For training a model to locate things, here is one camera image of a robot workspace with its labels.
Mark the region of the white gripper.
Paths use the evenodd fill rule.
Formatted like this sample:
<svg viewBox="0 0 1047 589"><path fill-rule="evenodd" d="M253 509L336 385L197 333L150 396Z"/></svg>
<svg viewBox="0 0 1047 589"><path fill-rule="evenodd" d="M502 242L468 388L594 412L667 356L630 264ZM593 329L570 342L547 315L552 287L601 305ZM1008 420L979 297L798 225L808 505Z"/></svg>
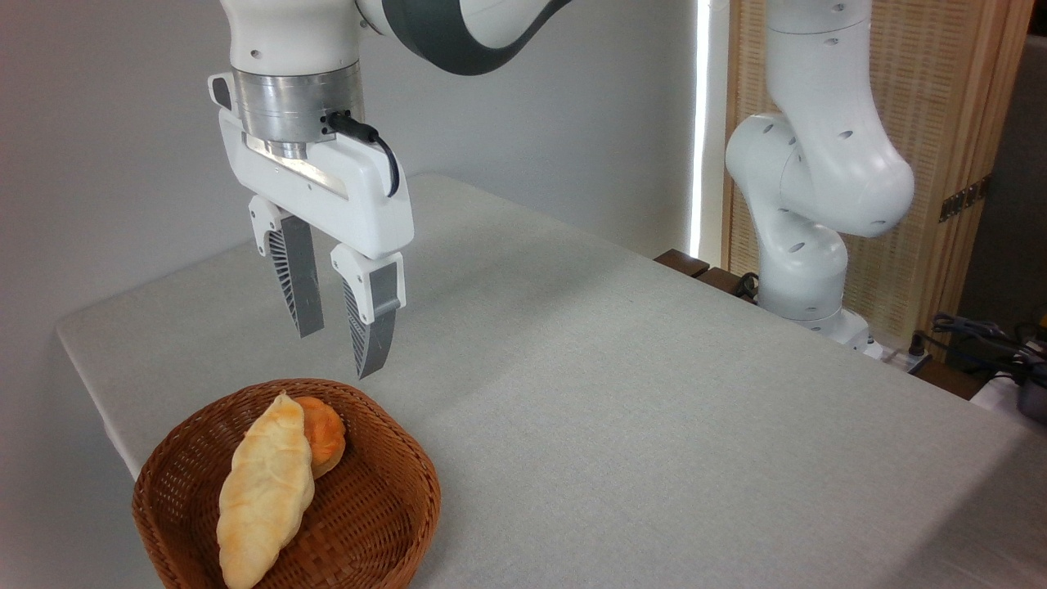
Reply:
<svg viewBox="0 0 1047 589"><path fill-rule="evenodd" d="M357 376L377 372L388 359L397 310L407 305L398 251L415 235L407 182L391 192L388 153L340 133L308 145L305 160L289 160L247 137L227 109L219 111L219 127L236 178L258 195L248 205L257 251L272 260L300 338L324 329L311 224L344 243L330 260L343 280Z"/></svg>

